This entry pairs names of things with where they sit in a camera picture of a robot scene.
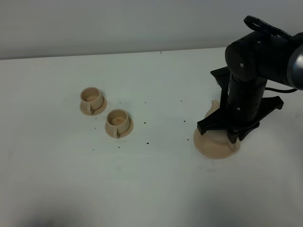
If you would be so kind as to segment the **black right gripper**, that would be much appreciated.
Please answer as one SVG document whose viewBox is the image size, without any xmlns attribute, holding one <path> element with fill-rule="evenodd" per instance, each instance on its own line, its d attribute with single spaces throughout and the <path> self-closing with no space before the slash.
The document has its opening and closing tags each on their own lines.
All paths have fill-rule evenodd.
<svg viewBox="0 0 303 227">
<path fill-rule="evenodd" d="M 237 80 L 230 74 L 226 109 L 220 108 L 197 123 L 203 135 L 207 131 L 227 130 L 232 144 L 244 140 L 260 121 L 275 109 L 282 109 L 284 102 L 279 96 L 264 98 L 267 80 L 256 78 L 248 82 Z"/>
</svg>

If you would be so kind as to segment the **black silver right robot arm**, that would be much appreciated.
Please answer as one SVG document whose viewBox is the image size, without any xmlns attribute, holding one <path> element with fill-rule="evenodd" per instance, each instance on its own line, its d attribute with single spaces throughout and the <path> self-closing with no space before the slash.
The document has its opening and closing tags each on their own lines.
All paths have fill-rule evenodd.
<svg viewBox="0 0 303 227">
<path fill-rule="evenodd" d="M 227 66 L 211 71 L 222 89 L 220 107 L 197 123 L 201 135 L 226 130 L 231 143 L 243 140 L 259 122 L 284 102 L 264 98 L 269 80 L 303 88 L 303 34 L 289 38 L 253 32 L 225 50 Z"/>
</svg>

